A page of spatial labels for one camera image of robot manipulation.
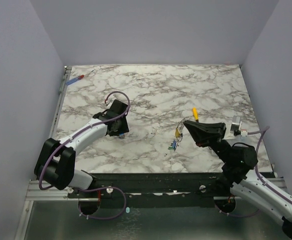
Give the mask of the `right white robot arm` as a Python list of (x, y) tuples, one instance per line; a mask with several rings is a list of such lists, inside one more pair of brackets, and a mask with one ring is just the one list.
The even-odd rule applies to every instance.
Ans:
[(256, 149), (248, 144), (229, 144), (223, 122), (185, 120), (183, 125), (198, 147), (210, 147), (224, 163), (222, 176), (215, 183), (216, 192), (222, 196), (230, 193), (256, 206), (280, 224), (285, 235), (292, 239), (292, 195), (258, 172)]

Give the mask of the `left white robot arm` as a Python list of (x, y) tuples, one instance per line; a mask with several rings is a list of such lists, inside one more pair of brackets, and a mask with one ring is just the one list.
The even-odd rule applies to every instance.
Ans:
[(109, 109), (98, 112), (92, 119), (74, 133), (55, 140), (47, 139), (39, 154), (34, 174), (40, 190), (52, 187), (63, 190), (66, 187), (78, 189), (85, 197), (96, 193), (94, 177), (75, 168), (76, 157), (95, 141), (109, 135), (118, 136), (129, 131), (126, 116), (127, 104), (114, 100)]

